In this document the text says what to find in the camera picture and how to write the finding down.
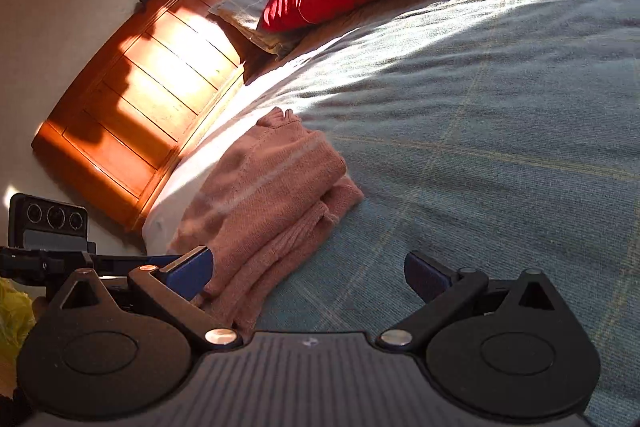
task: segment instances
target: headboard frame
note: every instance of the headboard frame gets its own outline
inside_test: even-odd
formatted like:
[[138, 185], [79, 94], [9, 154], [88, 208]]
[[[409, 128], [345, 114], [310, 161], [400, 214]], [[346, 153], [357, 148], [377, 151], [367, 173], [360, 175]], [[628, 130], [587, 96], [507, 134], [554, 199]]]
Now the headboard frame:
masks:
[[180, 158], [269, 60], [209, 14], [220, 0], [149, 0], [98, 50], [31, 146], [49, 173], [140, 230]]

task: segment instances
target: pink sweater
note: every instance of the pink sweater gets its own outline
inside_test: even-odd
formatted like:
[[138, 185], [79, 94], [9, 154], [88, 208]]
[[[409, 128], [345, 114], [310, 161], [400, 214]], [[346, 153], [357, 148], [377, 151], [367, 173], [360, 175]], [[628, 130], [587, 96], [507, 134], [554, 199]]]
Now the pink sweater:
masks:
[[171, 248], [207, 245], [213, 278], [194, 303], [251, 334], [271, 290], [308, 259], [363, 194], [319, 131], [278, 107], [223, 154]]

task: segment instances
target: yellow plastic bag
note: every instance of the yellow plastic bag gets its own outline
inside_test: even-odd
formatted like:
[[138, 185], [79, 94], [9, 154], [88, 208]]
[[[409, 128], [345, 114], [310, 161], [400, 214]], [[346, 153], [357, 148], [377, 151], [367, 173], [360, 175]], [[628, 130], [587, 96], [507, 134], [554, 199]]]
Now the yellow plastic bag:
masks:
[[29, 296], [15, 289], [9, 279], [0, 278], [0, 357], [15, 365], [34, 324]]

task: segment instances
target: phone camera lens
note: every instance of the phone camera lens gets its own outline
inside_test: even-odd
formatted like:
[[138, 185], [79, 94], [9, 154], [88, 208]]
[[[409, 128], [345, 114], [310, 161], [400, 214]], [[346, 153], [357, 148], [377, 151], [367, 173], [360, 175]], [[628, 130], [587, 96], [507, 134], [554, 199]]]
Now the phone camera lens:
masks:
[[27, 208], [27, 219], [32, 223], [39, 223], [42, 219], [42, 209], [39, 204], [31, 203]]
[[59, 206], [52, 206], [47, 212], [47, 222], [52, 229], [61, 229], [65, 224], [65, 211]]
[[77, 212], [73, 212], [69, 216], [69, 224], [71, 225], [72, 229], [80, 230], [82, 228], [82, 223], [83, 223], [82, 216]]

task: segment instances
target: mattress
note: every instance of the mattress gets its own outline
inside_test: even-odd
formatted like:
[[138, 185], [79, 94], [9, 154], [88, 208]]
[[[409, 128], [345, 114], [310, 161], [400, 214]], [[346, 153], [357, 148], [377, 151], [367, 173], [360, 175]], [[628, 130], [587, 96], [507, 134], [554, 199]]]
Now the mattress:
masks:
[[266, 304], [261, 328], [376, 334], [421, 306], [412, 249], [542, 268], [602, 358], [588, 416], [640, 415], [640, 0], [383, 0], [241, 87], [146, 220], [167, 244], [226, 148], [273, 107], [326, 133], [365, 201]]

